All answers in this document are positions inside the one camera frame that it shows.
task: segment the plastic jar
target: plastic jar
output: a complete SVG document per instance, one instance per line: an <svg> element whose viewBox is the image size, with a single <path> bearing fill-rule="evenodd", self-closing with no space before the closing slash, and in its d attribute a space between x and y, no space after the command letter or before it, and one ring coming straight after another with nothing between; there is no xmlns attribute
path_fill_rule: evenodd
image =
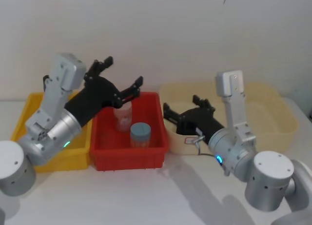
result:
<svg viewBox="0 0 312 225"><path fill-rule="evenodd" d="M146 123L135 123L131 126L131 147L148 148L151 139L151 127Z"/></svg>
<svg viewBox="0 0 312 225"><path fill-rule="evenodd" d="M132 123L132 104L127 102L121 108L114 108L116 117L116 129L118 131L129 131Z"/></svg>

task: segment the blue lid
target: blue lid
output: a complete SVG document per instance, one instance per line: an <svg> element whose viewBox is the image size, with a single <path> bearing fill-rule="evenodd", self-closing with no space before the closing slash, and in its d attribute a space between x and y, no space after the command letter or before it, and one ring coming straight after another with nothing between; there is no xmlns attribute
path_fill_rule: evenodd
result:
<svg viewBox="0 0 312 225"><path fill-rule="evenodd" d="M130 136L135 141L148 141L151 138L151 127L147 123L135 123L130 128Z"/></svg>

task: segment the beige bin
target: beige bin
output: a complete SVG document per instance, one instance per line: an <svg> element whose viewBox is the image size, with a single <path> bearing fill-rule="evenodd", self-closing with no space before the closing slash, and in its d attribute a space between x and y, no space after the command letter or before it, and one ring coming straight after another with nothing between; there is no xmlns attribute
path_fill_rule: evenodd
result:
<svg viewBox="0 0 312 225"><path fill-rule="evenodd" d="M278 92L271 86L253 82L245 85L247 120L257 139L257 150L272 150L280 153L289 149L298 122ZM168 103L170 108L182 113L196 107L192 103L193 95L209 99L216 108L214 117L226 127L224 104L216 94L214 82L171 83L161 87L160 102ZM164 120L170 139L170 150L176 154L197 155L194 145L185 144L185 138L176 133L176 126ZM210 153L205 143L200 145L201 153Z"/></svg>

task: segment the plastic bin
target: plastic bin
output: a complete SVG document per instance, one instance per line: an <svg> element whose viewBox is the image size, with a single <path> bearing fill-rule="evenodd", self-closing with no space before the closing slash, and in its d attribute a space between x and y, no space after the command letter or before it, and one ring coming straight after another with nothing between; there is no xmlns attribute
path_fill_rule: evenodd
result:
<svg viewBox="0 0 312 225"><path fill-rule="evenodd" d="M272 150L280 153L289 149L298 123L279 93L269 85L253 82L245 85L247 120L256 135L258 151ZM161 87L159 96L161 104L168 103L170 108L178 113L194 108L193 95L201 99L208 98L216 108L214 117L225 127L225 107L216 94L215 83L181 82L171 83ZM185 138L176 133L176 126L164 120L170 140L170 150L176 154L197 155L194 145L185 144ZM210 153L204 142L200 143L202 153Z"/></svg>
<svg viewBox="0 0 312 225"><path fill-rule="evenodd" d="M40 107L43 93L31 93L28 96L26 105L19 118L19 122L11 137L11 140L17 141L26 134L26 121ZM92 121L83 127L80 135L76 136L71 143L59 154L57 154L46 165L35 166L36 172L51 172L63 170L82 170L90 165L90 139L91 139Z"/></svg>
<svg viewBox="0 0 312 225"><path fill-rule="evenodd" d="M168 151L168 137L158 94L142 92L139 98L132 101L132 111L132 123L143 122L151 126L149 147L131 148L130 132L117 131L113 109L103 109L93 119L91 136L90 153L97 170L162 167Z"/></svg>

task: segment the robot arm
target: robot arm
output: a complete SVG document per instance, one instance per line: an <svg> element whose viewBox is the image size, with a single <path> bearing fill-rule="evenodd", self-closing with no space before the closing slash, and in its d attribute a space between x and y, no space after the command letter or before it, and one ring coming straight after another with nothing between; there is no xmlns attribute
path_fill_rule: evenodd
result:
<svg viewBox="0 0 312 225"><path fill-rule="evenodd" d="M208 145L225 175L232 173L247 183L245 197L253 207L274 211L285 197L295 213L275 221L274 225L294 224L290 223L294 220L303 225L311 224L312 176L302 163L291 161L283 154L257 153L256 137L246 118L242 72L218 73L216 89L225 104L227 128L215 120L215 109L209 101L198 97L197 102L194 99L193 102L199 107L183 114L177 114L164 104L164 118L177 125L178 134L199 135L194 143L203 140Z"/></svg>
<svg viewBox="0 0 312 225"><path fill-rule="evenodd" d="M143 77L119 91L100 73L113 64L113 58L86 66L72 54L56 57L40 108L26 122L27 133L18 140L0 142L0 190L9 196L27 192L35 182L34 165L43 165L62 151L103 108L122 105L140 95ZM85 87L70 101L68 96Z"/></svg>

